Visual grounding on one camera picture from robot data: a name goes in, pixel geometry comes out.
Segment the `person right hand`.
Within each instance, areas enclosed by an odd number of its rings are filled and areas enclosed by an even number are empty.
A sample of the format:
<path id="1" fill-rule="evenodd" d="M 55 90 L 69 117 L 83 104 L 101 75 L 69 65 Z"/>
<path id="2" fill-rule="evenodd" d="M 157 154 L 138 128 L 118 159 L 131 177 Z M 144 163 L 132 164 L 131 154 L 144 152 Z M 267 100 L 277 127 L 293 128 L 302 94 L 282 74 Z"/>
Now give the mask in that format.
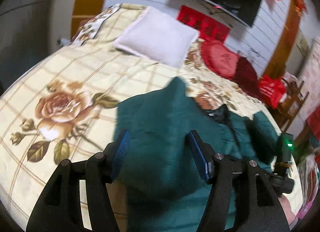
<path id="1" fill-rule="evenodd" d="M 279 202 L 282 206 L 282 209 L 285 213 L 289 228 L 290 228 L 290 230 L 292 230 L 296 226 L 296 224 L 298 223 L 298 218 L 292 212 L 290 202 L 283 194 L 280 197 L 278 197 L 278 200 L 279 200 Z"/>

